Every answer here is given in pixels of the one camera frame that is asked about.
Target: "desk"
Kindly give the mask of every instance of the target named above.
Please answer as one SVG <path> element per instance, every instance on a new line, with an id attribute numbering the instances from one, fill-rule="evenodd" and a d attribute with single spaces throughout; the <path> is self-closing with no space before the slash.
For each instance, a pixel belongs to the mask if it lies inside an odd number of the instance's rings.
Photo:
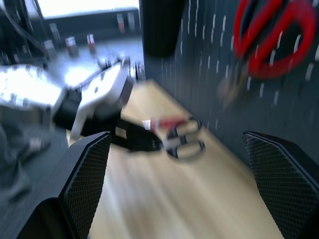
<path id="1" fill-rule="evenodd" d="M 134 88 L 123 115 L 185 113 L 156 83 Z M 205 154 L 182 164 L 165 152 L 111 146 L 91 239 L 282 239 L 250 170 L 206 129 Z"/>

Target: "black pegboard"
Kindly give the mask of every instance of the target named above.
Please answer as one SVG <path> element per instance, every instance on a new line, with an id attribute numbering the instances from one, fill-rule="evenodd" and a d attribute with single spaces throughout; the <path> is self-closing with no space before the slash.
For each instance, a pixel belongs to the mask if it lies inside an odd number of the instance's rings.
<path id="1" fill-rule="evenodd" d="M 218 101 L 216 88 L 234 59 L 231 45 L 238 2 L 187 1 L 175 55 L 145 55 L 146 77 L 155 79 L 199 117 L 244 162 L 248 159 L 241 135 L 253 130 L 297 143 L 319 164 L 318 34 L 298 68 L 271 81 L 251 79 L 236 102 L 225 110 Z M 293 50 L 298 34 L 298 28 L 292 28 L 283 35 L 275 60 Z"/>

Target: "scissors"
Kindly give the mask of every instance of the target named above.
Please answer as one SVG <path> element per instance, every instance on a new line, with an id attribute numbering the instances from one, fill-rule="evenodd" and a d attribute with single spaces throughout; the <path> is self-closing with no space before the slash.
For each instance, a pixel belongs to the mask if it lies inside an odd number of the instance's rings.
<path id="1" fill-rule="evenodd" d="M 195 128 L 190 130 L 190 125 L 195 126 Z M 190 162 L 196 159 L 205 150 L 204 142 L 198 139 L 201 128 L 202 123 L 198 119 L 194 117 L 188 118 L 186 122 L 178 124 L 169 131 L 166 139 L 162 142 L 162 148 L 166 150 L 168 155 L 178 161 Z M 194 150 L 192 148 L 191 153 L 187 153 L 186 155 L 182 153 L 184 149 L 187 151 L 193 146 L 197 148 L 195 152 L 193 152 Z"/>
<path id="2" fill-rule="evenodd" d="M 218 86 L 218 96 L 224 107 L 229 105 L 240 93 L 248 76 L 271 79 L 281 76 L 295 68 L 307 55 L 317 29 L 317 13 L 308 0 L 289 1 L 274 27 L 262 42 L 261 33 L 274 19 L 287 2 L 268 0 L 257 16 L 252 19 L 259 0 L 241 0 L 235 16 L 234 51 L 235 63 L 228 77 Z M 278 39 L 292 25 L 297 23 L 302 31 L 302 41 L 298 49 L 283 59 L 266 63 L 278 43 Z"/>

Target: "gray cloth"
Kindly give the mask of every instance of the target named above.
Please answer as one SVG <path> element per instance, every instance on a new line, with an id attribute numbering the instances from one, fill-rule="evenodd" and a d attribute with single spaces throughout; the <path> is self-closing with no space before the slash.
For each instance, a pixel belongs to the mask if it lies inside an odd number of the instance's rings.
<path id="1" fill-rule="evenodd" d="M 25 137 L 13 122 L 0 123 L 0 205 L 18 201 L 31 191 L 23 163 L 49 147 L 48 139 Z"/>

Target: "mesh gripper pad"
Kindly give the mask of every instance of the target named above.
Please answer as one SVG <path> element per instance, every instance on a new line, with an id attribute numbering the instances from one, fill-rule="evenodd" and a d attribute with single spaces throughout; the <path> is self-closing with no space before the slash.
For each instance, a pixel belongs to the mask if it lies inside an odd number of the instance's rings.
<path id="1" fill-rule="evenodd" d="M 70 223 L 80 239 L 87 239 L 101 197 L 110 143 L 108 135 L 87 148 L 63 194 Z"/>
<path id="2" fill-rule="evenodd" d="M 244 132 L 259 193 L 285 239 L 317 239 L 319 167 L 294 143 Z"/>

